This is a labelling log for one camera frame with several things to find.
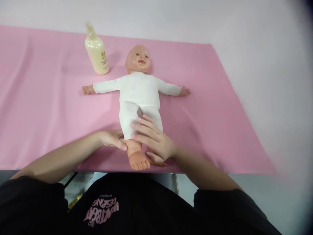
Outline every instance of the doll leg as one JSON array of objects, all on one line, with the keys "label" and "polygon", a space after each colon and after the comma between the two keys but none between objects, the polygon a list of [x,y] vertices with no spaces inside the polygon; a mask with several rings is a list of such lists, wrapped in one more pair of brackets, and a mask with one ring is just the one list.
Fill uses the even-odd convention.
[{"label": "doll leg", "polygon": [[133,129],[130,124],[137,119],[139,106],[131,102],[122,102],[120,109],[120,123],[124,134],[125,144],[127,145],[127,155],[133,170],[150,169],[150,163],[142,153],[142,144],[131,139]]},{"label": "doll leg", "polygon": [[[140,108],[141,108],[143,114],[146,115],[147,117],[153,119],[153,121],[155,122],[157,127],[160,129],[160,131],[163,131],[163,125],[162,125],[162,120],[161,120],[161,116],[159,113],[159,108],[157,106],[143,106]],[[150,149],[149,147],[147,148],[147,151],[154,153],[154,151],[152,149]],[[167,166],[167,164],[165,162],[153,162],[150,160],[150,163],[152,165],[160,166],[160,167],[166,167]]]}]

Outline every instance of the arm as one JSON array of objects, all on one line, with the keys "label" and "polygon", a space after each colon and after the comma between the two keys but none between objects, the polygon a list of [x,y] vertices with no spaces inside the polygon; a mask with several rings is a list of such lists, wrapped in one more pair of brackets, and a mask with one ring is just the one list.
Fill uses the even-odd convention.
[{"label": "arm", "polygon": [[156,82],[157,82],[159,92],[161,92],[164,95],[172,95],[172,96],[190,95],[189,89],[186,89],[185,87],[181,88],[174,84],[166,83],[163,80],[157,79],[157,78],[156,78]]},{"label": "arm", "polygon": [[113,145],[125,151],[127,147],[121,137],[122,130],[93,133],[43,155],[11,179],[29,176],[46,183],[57,183],[102,146]]},{"label": "arm", "polygon": [[109,80],[104,82],[95,83],[90,86],[83,86],[82,92],[85,95],[94,94],[94,93],[107,93],[111,91],[119,90],[119,84],[122,78],[115,80]]},{"label": "arm", "polygon": [[199,189],[216,191],[242,190],[225,172],[208,160],[186,149],[177,147],[172,158]]},{"label": "arm", "polygon": [[135,124],[133,128],[140,133],[134,134],[133,138],[146,144],[155,153],[146,152],[146,155],[153,162],[165,161],[169,157],[173,158],[180,169],[188,178],[200,189],[205,190],[233,190],[242,188],[226,173],[217,168],[208,160],[197,156],[188,150],[178,147],[169,137],[167,137],[153,121],[143,116],[138,119],[140,124]]}]

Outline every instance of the lotion bottle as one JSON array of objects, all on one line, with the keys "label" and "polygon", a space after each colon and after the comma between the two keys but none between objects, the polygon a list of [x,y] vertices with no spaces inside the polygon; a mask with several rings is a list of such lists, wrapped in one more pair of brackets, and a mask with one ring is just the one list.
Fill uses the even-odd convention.
[{"label": "lotion bottle", "polygon": [[103,41],[97,36],[89,21],[85,22],[87,38],[85,47],[96,73],[104,75],[109,71],[107,57],[104,51]]}]

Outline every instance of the baby doll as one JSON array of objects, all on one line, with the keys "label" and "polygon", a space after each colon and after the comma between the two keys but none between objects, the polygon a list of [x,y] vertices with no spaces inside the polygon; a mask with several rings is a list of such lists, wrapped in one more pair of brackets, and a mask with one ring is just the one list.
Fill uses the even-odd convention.
[{"label": "baby doll", "polygon": [[190,90],[147,75],[150,69],[150,55],[144,46],[135,46],[130,50],[125,63],[129,75],[105,82],[83,86],[85,95],[120,91],[120,124],[123,130],[129,164],[133,170],[149,169],[150,163],[164,167],[164,163],[148,161],[142,153],[142,144],[131,138],[133,129],[130,124],[137,119],[137,111],[141,108],[144,115],[152,118],[162,131],[162,121],[159,113],[159,92],[172,96],[187,96]]}]

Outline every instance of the doll mouth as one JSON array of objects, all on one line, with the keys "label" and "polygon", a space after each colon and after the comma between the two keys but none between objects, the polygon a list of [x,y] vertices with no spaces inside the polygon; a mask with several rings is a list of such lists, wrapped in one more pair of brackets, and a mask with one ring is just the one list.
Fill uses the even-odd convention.
[{"label": "doll mouth", "polygon": [[139,63],[139,64],[144,64],[144,65],[145,65],[147,62],[145,62],[144,60],[139,60],[139,61],[138,61],[138,63]]}]

